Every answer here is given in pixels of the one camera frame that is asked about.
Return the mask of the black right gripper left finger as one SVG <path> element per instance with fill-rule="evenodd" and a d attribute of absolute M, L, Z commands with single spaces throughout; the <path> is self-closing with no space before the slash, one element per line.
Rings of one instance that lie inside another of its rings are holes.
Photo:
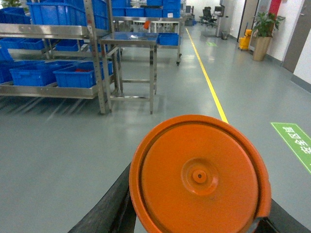
<path fill-rule="evenodd" d="M 70 233 L 133 233 L 136 224 L 128 165 L 99 202 L 69 230 Z"/>

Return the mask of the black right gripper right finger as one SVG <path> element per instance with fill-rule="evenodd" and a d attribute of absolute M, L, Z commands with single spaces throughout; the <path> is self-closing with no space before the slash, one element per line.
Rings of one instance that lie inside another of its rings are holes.
<path fill-rule="evenodd" d="M 272 199 L 270 215 L 259 221 L 254 233 L 310 233 L 311 231 L 293 218 Z"/>

